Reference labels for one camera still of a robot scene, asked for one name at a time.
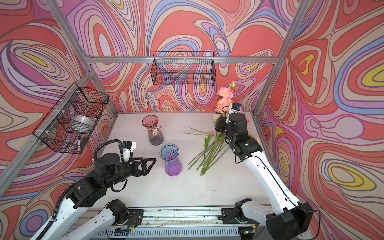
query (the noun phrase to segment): metal beam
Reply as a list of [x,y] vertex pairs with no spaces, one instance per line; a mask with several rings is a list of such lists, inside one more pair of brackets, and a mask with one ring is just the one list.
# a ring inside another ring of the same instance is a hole
[[[91,73],[87,72],[84,74],[78,81],[79,86],[85,86],[91,77]],[[55,110],[61,110],[64,105],[69,101],[73,92],[69,92],[67,96],[57,105]],[[41,124],[38,130],[45,130],[48,125],[53,121],[53,119],[57,116],[59,111],[53,111],[47,119]],[[28,142],[24,144],[21,150],[17,153],[17,155],[12,159],[12,161],[5,167],[3,172],[0,174],[0,196],[4,194],[7,188],[11,185],[13,180],[18,176],[20,171],[24,168],[25,164],[29,161],[29,159],[34,155],[36,150],[42,142],[35,136],[32,135]]]
[[263,130],[262,130],[262,127],[260,125],[260,122],[257,119],[257,116],[255,116],[255,115],[252,116],[252,119],[253,119],[253,123],[255,124],[256,130],[259,133],[259,138],[260,138],[260,141],[262,142],[262,147],[263,147],[264,153],[265,153],[267,159],[269,160],[272,168],[275,170],[277,175],[279,175],[279,177],[280,177],[280,173],[277,171],[276,163],[273,160],[273,154],[270,151],[270,149],[268,148],[268,142],[266,141],[266,138],[263,134]]
[[[87,63],[152,63],[153,57],[138,57],[138,56],[86,56],[84,57]],[[175,57],[196,59],[205,57]],[[277,57],[214,57],[215,63],[276,63]]]
[[293,17],[293,20],[291,22],[291,25],[288,28],[287,34],[283,40],[283,43],[280,47],[280,51],[277,55],[277,62],[274,66],[272,66],[271,71],[269,72],[268,78],[266,79],[266,82],[264,84],[264,87],[262,89],[262,92],[259,96],[259,98],[256,101],[255,108],[253,109],[253,113],[255,114],[257,112],[257,108],[261,107],[261,104],[263,103],[263,99],[265,96],[269,93],[272,83],[274,79],[277,77],[277,74],[279,72],[280,66],[284,62],[284,57],[288,52],[288,48],[290,47],[293,38],[301,24],[301,21],[303,20],[304,14],[307,11],[309,5],[311,4],[312,0],[301,0],[299,3],[299,6],[296,10],[296,13]]
[[[59,27],[63,31],[64,37],[69,41],[69,43],[73,47],[74,51],[76,52],[76,55],[77,55],[78,59],[80,60],[80,62],[83,64],[85,69],[87,69],[88,71],[90,71],[93,74],[93,79],[94,79],[93,83],[95,84],[96,88],[99,91],[107,94],[107,91],[105,90],[104,86],[102,85],[99,77],[93,71],[92,66],[86,61],[86,59],[85,59],[86,54],[83,51],[83,49],[81,48],[79,41],[75,37],[75,34],[73,33],[72,28],[69,25],[67,18],[65,17],[64,13],[62,12],[59,5],[57,4],[57,1],[56,0],[46,0],[45,2],[47,4],[49,10],[51,11],[53,17],[55,18],[57,24],[59,25]],[[115,110],[114,105],[111,102],[109,102],[108,106],[109,106],[111,112],[114,113],[114,115],[116,115],[117,112]]]

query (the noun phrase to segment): wire basket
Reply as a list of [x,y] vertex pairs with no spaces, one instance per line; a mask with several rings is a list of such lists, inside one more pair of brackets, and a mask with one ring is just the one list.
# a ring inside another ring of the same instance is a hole
[[153,85],[215,85],[212,51],[155,51],[153,58]]
[[54,152],[81,154],[108,100],[96,89],[77,87],[48,127],[33,134]]

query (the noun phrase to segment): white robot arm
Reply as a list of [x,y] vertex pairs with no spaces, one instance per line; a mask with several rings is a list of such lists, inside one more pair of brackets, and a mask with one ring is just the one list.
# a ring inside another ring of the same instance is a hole
[[[119,143],[120,156],[116,153],[107,153],[101,158],[97,158],[97,153],[101,148],[114,142]],[[114,223],[125,224],[128,221],[129,211],[119,199],[116,199],[111,201],[93,219],[70,234],[63,236],[83,213],[106,194],[107,188],[110,187],[112,191],[120,192],[121,190],[113,189],[113,185],[122,181],[127,182],[127,178],[130,176],[140,177],[151,171],[156,159],[133,158],[132,152],[135,148],[135,142],[121,142],[117,139],[97,147],[94,152],[95,169],[62,193],[52,217],[35,233],[31,240],[87,240],[102,228],[109,227]],[[147,166],[148,161],[152,162],[150,166]]]
[[248,136],[247,120],[240,108],[239,103],[231,104],[226,117],[217,122],[216,131],[226,134],[227,144],[260,182],[272,208],[250,198],[243,199],[235,205],[236,218],[245,222],[252,219],[266,226],[275,240],[291,239],[308,229],[314,211],[292,194],[271,167],[261,146]]

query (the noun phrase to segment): white ribbon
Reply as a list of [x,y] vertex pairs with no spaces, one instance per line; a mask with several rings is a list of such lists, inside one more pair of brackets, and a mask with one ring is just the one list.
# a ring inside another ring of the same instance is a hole
[[163,128],[163,124],[158,124],[157,127],[155,129],[148,129],[149,131],[153,131],[152,135],[153,136],[157,136],[157,134],[159,133],[159,128]]

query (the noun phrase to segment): vase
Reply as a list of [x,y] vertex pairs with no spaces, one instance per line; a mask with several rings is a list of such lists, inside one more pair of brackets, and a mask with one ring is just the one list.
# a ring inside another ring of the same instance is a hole
[[164,136],[160,131],[163,124],[159,124],[159,119],[155,115],[148,115],[143,118],[141,123],[148,130],[148,139],[150,144],[154,146],[160,145],[164,140]]
[[169,176],[177,176],[183,168],[178,156],[179,148],[175,144],[169,143],[160,149],[160,157],[165,161],[164,169]]

